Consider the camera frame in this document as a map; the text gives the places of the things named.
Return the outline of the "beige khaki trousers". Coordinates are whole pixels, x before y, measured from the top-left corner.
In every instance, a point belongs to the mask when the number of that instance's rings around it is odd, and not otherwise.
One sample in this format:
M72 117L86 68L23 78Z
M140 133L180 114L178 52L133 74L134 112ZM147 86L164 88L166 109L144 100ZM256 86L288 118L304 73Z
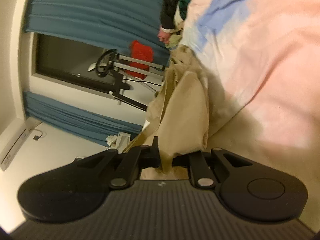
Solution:
M144 180L185 179L185 168L172 167L173 159L207 147L214 101L223 94L221 82L185 45L171 52L163 85L148 105L147 125L128 149L149 145L158 138L159 168L144 168Z

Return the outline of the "pile of mixed clothes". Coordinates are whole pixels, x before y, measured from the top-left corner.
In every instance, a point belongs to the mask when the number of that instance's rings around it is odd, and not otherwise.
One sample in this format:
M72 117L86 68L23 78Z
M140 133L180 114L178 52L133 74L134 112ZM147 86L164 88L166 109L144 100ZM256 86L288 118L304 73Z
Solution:
M170 38L183 30L191 0L163 0L158 39L168 48Z

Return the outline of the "blue curtain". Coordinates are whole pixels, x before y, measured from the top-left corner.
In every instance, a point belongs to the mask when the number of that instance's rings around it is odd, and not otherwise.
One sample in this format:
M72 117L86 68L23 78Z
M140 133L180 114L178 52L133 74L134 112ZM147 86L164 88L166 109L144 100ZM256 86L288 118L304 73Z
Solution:
M107 146L106 138L119 132L135 138L143 126L95 114L54 99L23 93L25 114L55 128L79 136L96 144Z
M163 0L29 0L24 31L78 41L129 54L133 41L153 49L165 64L169 51L159 41Z

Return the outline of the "white tripod stand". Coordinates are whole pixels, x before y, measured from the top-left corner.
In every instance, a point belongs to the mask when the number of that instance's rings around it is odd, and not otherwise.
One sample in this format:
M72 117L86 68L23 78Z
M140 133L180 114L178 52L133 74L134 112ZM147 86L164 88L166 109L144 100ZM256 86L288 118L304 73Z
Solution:
M124 90L124 86L127 85L126 81L130 81L140 83L140 85L146 89L157 94L157 90L154 88L157 83L141 80L131 75L130 72L163 79L165 69L166 66L164 65L134 59L120 54L116 49L108 49L103 52L97 62L89 66L87 71L95 72L97 76L101 78L107 77L108 75L113 77L114 89L112 92L109 92L109 94L120 102L146 111L147 106L145 104L124 96L121 91Z

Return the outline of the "red cloth on tripod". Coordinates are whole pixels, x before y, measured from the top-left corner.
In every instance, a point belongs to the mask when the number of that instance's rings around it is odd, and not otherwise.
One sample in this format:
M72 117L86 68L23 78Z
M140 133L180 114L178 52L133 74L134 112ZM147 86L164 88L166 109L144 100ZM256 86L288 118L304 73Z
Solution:
M130 56L134 59L153 62L153 55L154 52L150 46L143 45L137 40L130 44ZM149 66L145 64L131 62L129 65L142 70L149 70Z

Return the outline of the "dark window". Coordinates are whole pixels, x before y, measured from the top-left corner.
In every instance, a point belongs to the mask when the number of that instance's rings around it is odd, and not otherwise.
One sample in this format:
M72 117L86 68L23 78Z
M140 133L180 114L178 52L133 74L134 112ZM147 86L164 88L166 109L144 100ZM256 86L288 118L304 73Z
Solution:
M35 73L103 93L114 92L114 77L99 77L95 70L88 70L103 52L90 44L38 34Z

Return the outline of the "pastel pink blue bedsheet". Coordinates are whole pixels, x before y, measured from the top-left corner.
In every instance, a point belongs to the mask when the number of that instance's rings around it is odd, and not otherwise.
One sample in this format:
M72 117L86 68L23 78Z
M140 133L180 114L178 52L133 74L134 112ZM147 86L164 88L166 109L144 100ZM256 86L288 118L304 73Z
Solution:
M191 0L182 43L210 76L208 146L299 178L319 230L319 0Z

